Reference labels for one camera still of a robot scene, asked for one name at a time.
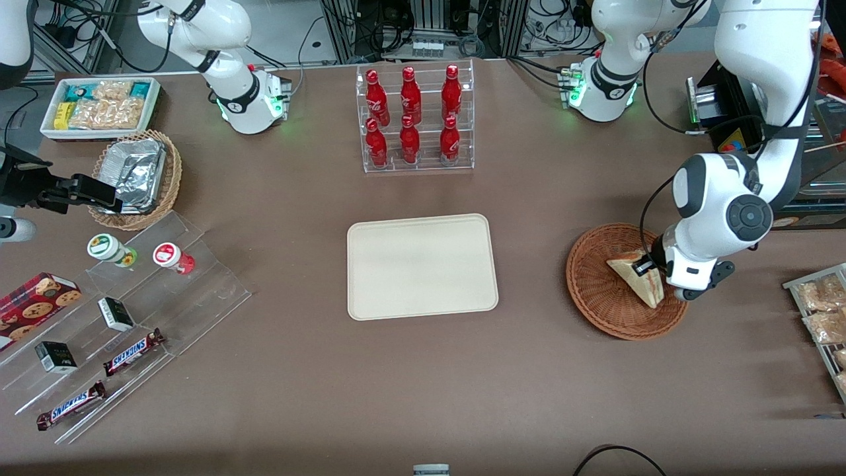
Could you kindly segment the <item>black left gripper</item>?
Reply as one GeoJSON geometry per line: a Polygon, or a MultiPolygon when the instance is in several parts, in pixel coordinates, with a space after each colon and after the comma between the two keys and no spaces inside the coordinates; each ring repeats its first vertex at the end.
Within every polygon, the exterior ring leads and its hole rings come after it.
{"type": "Polygon", "coordinates": [[[664,234],[656,236],[650,247],[650,258],[640,258],[633,262],[633,271],[638,277],[650,274],[653,271],[660,275],[667,272],[667,257],[664,249],[664,234]]]}

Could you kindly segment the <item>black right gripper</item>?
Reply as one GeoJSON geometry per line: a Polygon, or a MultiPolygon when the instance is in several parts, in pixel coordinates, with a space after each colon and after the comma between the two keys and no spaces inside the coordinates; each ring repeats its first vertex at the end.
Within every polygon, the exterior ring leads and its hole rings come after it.
{"type": "MultiPolygon", "coordinates": [[[[54,176],[50,161],[43,161],[21,149],[2,150],[1,202],[13,208],[42,208],[66,214],[71,204],[69,193],[61,183],[64,178],[54,176]]],[[[79,203],[96,208],[104,214],[123,213],[123,201],[117,190],[102,181],[82,174],[71,177],[71,193],[79,203]]]]}

